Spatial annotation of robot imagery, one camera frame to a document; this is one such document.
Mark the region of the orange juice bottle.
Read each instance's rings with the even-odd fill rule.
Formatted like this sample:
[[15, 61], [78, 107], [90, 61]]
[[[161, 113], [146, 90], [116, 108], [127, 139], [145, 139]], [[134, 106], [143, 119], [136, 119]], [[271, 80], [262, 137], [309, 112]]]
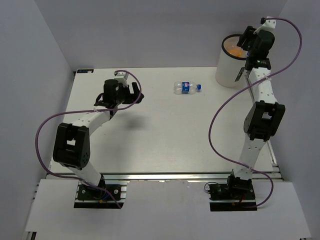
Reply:
[[237, 58], [245, 58], [247, 56], [246, 51], [242, 50], [241, 48], [232, 48], [228, 50], [228, 53]]

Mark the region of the blue label plastic bottle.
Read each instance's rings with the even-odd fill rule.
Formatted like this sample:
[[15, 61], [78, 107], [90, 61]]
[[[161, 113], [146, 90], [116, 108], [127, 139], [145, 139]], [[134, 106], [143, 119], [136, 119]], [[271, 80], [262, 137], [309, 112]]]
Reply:
[[176, 95], [195, 94], [202, 90], [202, 85], [192, 81], [177, 81], [174, 83], [173, 91]]

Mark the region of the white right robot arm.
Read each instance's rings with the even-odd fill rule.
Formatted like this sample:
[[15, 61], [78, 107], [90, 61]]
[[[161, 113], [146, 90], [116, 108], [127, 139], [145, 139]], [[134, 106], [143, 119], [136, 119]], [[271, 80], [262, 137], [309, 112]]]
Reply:
[[239, 164], [232, 170], [225, 187], [226, 195], [233, 200], [250, 191], [253, 168], [260, 152], [265, 143], [276, 134], [286, 110], [275, 98], [269, 78], [271, 64], [268, 54], [274, 42], [272, 32], [248, 26], [237, 43], [248, 54], [244, 69], [246, 80], [252, 84], [253, 106], [243, 123], [245, 140]]

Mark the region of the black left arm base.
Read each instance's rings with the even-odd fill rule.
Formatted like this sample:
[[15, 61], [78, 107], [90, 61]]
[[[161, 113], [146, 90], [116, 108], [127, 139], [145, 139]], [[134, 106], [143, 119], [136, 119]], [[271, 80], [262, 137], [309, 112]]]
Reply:
[[120, 209], [123, 207], [127, 184], [125, 181], [106, 181], [105, 186], [110, 194], [84, 184], [78, 184], [75, 195], [75, 209]]

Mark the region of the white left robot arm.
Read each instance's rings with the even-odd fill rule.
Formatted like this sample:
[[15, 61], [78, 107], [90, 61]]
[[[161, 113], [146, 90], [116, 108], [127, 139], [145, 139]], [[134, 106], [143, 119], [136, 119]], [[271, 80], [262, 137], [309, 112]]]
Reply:
[[104, 81], [103, 92], [94, 103], [102, 107], [83, 115], [71, 123], [61, 123], [56, 132], [53, 160], [71, 170], [82, 180], [90, 196], [99, 200], [106, 194], [104, 177], [90, 163], [90, 136], [104, 123], [110, 121], [119, 111], [119, 105], [138, 104], [144, 98], [141, 85], [132, 83], [133, 92], [125, 80], [107, 79]]

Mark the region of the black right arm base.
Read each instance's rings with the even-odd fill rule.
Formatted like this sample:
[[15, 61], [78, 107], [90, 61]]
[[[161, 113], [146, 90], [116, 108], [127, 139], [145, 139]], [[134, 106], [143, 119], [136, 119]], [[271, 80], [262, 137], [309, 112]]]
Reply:
[[230, 175], [226, 183], [207, 182], [204, 191], [209, 194], [211, 212], [256, 211], [256, 196], [252, 180]]

